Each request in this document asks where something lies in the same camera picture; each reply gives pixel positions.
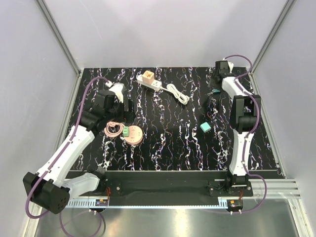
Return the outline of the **right aluminium frame post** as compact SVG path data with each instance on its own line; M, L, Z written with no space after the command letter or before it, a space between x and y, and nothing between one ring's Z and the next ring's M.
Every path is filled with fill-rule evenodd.
M296 0L287 0L279 13L275 23L273 24L267 38L265 39L256 59L253 63L253 67L251 73L253 74L256 69L259 67L260 62L262 61L263 57L265 56L266 52L268 51L271 43L273 42L274 38L276 37L277 33L279 32L281 26L283 25L286 17L290 13L292 7L294 6Z

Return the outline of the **aluminium frame post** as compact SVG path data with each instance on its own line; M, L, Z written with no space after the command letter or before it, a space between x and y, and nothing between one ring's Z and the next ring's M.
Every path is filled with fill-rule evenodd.
M256 59L253 63L253 67L251 73L253 74L256 69L259 67L260 62L262 61L263 57L265 56L266 52L268 51L271 43L273 42L274 38L276 37L277 33L279 32L281 26L283 25L286 17L290 13L292 7L294 6L296 0L287 0L279 13L275 23L273 24L267 38L265 39Z
M67 46L64 38L62 37L62 34L46 4L46 2L44 0L35 0L35 2L37 3L41 13L43 14L46 22L48 23L54 37L56 38L61 50L63 51L66 59L68 60L71 68L73 69L73 71L75 72L76 76L78 77L80 75L81 69L79 68L79 66L77 65L73 55L70 52L69 47Z

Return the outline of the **green plug adapter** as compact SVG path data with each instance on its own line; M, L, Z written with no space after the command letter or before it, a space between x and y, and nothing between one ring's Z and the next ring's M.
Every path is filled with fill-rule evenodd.
M123 134L124 137L128 137L129 136L129 127L128 126L124 126L123 127L122 134Z

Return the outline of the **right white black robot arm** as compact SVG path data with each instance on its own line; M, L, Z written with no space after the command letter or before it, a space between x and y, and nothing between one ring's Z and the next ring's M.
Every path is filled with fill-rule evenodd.
M208 86L224 91L232 99L229 124L234 133L233 155L223 189L228 195L240 196L251 190L248 160L251 142L260 121L261 97L249 92L233 74L233 63L215 62Z

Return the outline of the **pink cube plug adapter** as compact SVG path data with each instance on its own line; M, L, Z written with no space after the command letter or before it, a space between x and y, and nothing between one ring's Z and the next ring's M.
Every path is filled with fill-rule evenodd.
M155 74L151 71L145 71L142 74L143 83L151 85L155 80Z

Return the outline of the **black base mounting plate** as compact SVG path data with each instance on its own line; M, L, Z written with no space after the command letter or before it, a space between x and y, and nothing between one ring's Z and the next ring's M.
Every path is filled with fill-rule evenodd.
M179 207L218 204L218 198L250 198L251 184L225 185L225 171L105 171L110 206Z

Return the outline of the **left aluminium frame post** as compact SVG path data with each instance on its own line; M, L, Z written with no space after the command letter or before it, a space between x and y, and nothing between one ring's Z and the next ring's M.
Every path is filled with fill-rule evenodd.
M66 59L68 60L71 68L73 69L73 71L75 72L76 76L78 77L80 75L81 69L79 68L79 66L77 65L73 55L70 52L69 47L67 46L64 38L62 37L62 34L46 4L46 2L44 0L35 0L35 2L37 3L41 13L43 14L46 22L48 23L54 37L56 38L61 50L63 51Z

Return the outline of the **teal plug adapter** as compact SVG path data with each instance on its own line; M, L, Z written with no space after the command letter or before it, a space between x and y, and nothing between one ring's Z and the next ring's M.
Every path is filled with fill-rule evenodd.
M204 132L204 133L207 133L208 131L211 130L211 126L209 125L209 123L207 122L204 122L200 125L200 128L201 130Z
M220 90L214 89L212 92L213 92L213 94L219 94Z

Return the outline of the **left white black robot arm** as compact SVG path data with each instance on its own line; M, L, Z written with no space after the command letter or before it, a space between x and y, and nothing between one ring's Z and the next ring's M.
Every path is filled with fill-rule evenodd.
M47 211L58 214L69 200L93 192L102 195L107 188L103 171L89 171L73 179L66 179L71 167L83 150L104 130L108 122L133 123L133 101L124 94L121 83L100 90L91 108L81 112L79 123L49 161L36 173L27 172L23 184L27 202L33 202Z

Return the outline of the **pink round power socket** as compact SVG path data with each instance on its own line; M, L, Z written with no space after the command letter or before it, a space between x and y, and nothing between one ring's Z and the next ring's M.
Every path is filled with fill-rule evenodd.
M143 139L143 131L139 126L131 125L129 126L129 136L124 139L127 144L138 145Z

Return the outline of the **white power strip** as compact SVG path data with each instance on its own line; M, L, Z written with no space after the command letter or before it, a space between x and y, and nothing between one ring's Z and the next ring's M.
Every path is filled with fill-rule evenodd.
M162 89L161 81L155 79L154 73L142 74L137 77L137 82L145 87L159 91Z

